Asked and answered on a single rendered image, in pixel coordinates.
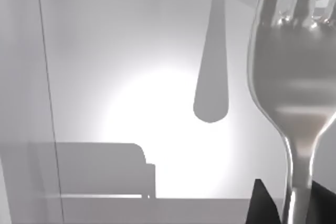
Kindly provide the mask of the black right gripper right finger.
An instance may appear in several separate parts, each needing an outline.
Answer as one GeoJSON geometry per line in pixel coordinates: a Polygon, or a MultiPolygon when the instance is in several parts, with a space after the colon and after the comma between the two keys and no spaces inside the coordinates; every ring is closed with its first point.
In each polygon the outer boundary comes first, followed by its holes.
{"type": "Polygon", "coordinates": [[[336,193],[313,181],[312,224],[336,224],[336,193]]]}

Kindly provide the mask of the silver metal fork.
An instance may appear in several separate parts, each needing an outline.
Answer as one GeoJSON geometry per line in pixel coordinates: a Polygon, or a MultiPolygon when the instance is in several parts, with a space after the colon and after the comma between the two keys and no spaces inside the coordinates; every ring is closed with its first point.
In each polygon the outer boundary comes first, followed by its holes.
{"type": "Polygon", "coordinates": [[[282,224],[306,224],[314,156],[336,120],[336,0],[258,0],[248,44],[253,102],[281,135],[287,178],[282,224]]]}

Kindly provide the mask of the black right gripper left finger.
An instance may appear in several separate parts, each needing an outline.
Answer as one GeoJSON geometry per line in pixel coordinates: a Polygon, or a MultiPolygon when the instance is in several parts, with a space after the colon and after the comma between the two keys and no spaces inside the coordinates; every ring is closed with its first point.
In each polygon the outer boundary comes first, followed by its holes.
{"type": "Polygon", "coordinates": [[[245,224],[281,224],[276,204],[261,179],[255,179],[245,224]]]}

